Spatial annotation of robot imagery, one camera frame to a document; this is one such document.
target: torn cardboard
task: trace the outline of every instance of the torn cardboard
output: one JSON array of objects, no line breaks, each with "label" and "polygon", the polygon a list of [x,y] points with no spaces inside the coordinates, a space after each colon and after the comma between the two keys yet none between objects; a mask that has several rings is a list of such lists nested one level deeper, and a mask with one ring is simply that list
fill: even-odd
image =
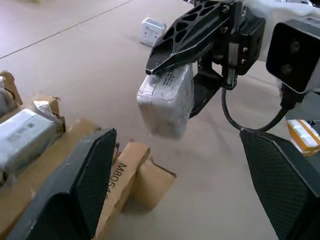
[{"label": "torn cardboard", "polygon": [[0,239],[5,239],[46,178],[68,157],[79,141],[96,130],[96,124],[80,119],[0,194]]},{"label": "torn cardboard", "polygon": [[3,71],[3,72],[0,72],[0,77],[4,77],[3,87],[5,90],[7,90],[12,94],[14,101],[17,103],[17,106],[22,105],[23,102],[21,100],[20,94],[15,84],[14,76],[8,71]]},{"label": "torn cardboard", "polygon": [[66,130],[66,121],[65,121],[65,117],[63,116],[63,113],[61,112],[60,99],[55,96],[47,96],[47,95],[43,95],[43,94],[36,94],[33,97],[32,102],[30,104],[20,105],[16,109],[14,109],[12,112],[9,112],[6,115],[2,116],[0,118],[0,124],[5,122],[6,120],[11,118],[12,116],[16,115],[18,112],[22,111],[23,109],[28,108],[33,111],[33,108],[35,107],[34,101],[47,102],[53,115],[57,119],[61,120],[63,131]]}]

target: screw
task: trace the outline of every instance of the screw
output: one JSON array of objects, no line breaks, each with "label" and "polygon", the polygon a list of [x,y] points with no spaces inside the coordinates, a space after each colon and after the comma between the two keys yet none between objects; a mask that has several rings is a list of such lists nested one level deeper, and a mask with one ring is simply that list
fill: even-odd
[{"label": "screw", "polygon": [[241,16],[246,15],[246,13],[247,13],[247,7],[243,6]]},{"label": "screw", "polygon": [[223,27],[221,27],[221,33],[222,34],[225,34],[227,31],[228,31],[228,29],[229,29],[229,27],[227,27],[227,26],[223,26]]},{"label": "screw", "polygon": [[300,49],[300,42],[298,42],[297,40],[293,40],[290,45],[291,54],[297,53],[299,51],[299,49]]},{"label": "screw", "polygon": [[230,6],[229,6],[229,5],[225,4],[225,5],[222,6],[222,12],[223,12],[224,14],[226,14],[227,12],[229,12],[229,10],[230,10]]},{"label": "screw", "polygon": [[284,75],[288,75],[292,72],[292,66],[289,64],[285,64],[281,67],[281,71]]}]

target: white container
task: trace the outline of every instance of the white container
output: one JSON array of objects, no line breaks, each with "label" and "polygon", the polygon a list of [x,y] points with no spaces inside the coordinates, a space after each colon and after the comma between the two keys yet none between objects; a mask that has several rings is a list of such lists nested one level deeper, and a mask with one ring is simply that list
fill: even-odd
[{"label": "white container", "polygon": [[137,102],[150,134],[181,138],[194,106],[192,64],[161,76],[148,75],[137,93]]},{"label": "white container", "polygon": [[166,29],[167,25],[165,23],[156,22],[147,17],[141,24],[140,41],[152,47],[158,38],[166,32]]}]

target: box flap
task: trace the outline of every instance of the box flap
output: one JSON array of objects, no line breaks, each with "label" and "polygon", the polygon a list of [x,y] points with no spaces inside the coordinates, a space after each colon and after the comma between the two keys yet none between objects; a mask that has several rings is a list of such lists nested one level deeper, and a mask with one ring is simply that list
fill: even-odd
[{"label": "box flap", "polygon": [[[46,101],[46,102],[48,102],[53,114],[58,119],[61,119],[62,124],[65,125],[65,119],[62,116],[61,111],[60,111],[59,100],[60,99],[58,97],[55,97],[55,96],[46,96],[46,95],[43,95],[43,94],[36,94],[33,97],[32,102],[33,101]],[[8,114],[4,115],[3,117],[0,118],[0,123],[3,123],[4,121],[8,120],[9,118],[11,118],[12,116],[14,116],[15,114],[17,114],[18,112],[20,112],[21,110],[23,110],[25,108],[31,108],[32,107],[32,102],[30,104],[23,104],[21,106],[18,106],[12,112],[9,112]]]},{"label": "box flap", "polygon": [[176,174],[155,164],[150,157],[140,167],[132,196],[150,209],[155,208],[176,179]]}]

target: wrapped package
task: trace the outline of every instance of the wrapped package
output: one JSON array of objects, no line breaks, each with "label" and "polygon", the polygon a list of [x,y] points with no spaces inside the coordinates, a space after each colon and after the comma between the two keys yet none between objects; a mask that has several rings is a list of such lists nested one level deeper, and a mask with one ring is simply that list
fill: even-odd
[{"label": "wrapped package", "polygon": [[167,25],[147,17],[141,24],[140,41],[146,45],[153,46],[167,29]]},{"label": "wrapped package", "polygon": [[5,89],[5,78],[0,76],[0,118],[17,106],[13,94]]},{"label": "wrapped package", "polygon": [[181,138],[194,106],[192,64],[148,75],[137,93],[137,102],[150,134]]},{"label": "wrapped package", "polygon": [[48,101],[33,101],[1,123],[0,191],[13,184],[63,133],[64,122],[53,114]]},{"label": "wrapped package", "polygon": [[291,142],[304,156],[311,156],[320,151],[320,136],[305,120],[293,119],[286,121]]}]

